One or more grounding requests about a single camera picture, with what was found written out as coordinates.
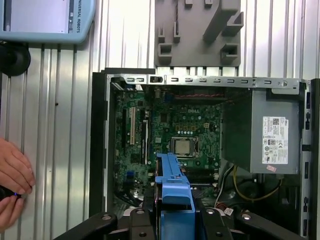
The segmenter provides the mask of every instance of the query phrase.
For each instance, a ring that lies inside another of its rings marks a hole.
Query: power supply label
[[[262,123],[262,163],[288,164],[289,120],[264,116]]]

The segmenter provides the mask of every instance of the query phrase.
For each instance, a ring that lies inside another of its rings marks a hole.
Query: blue plastic bracket
[[[162,176],[155,177],[155,182],[162,185],[162,206],[189,206],[189,210],[178,207],[177,210],[161,210],[161,240],[194,240],[196,210],[190,183],[174,154],[158,153],[156,156],[162,163]]]
[[[0,40],[79,44],[95,11],[96,0],[0,0]]]

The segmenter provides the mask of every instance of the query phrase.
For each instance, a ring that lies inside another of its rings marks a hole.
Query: white metal panel
[[[319,76],[317,0],[241,0],[241,65],[159,68],[158,73]],[[153,67],[154,0],[97,0],[88,40],[34,46],[31,66],[2,77],[0,135],[29,157],[36,186],[3,240],[50,240],[88,217],[92,72]]]

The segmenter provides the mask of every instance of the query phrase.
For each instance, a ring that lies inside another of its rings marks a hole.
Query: hand
[[[24,207],[24,200],[16,196],[10,196],[0,201],[0,233],[10,228],[20,217]]]
[[[0,185],[22,195],[30,194],[35,183],[27,158],[12,143],[0,138]]]

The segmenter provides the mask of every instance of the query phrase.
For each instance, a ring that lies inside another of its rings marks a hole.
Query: processor socket
[[[178,158],[197,158],[199,151],[198,137],[172,137],[170,151]]]

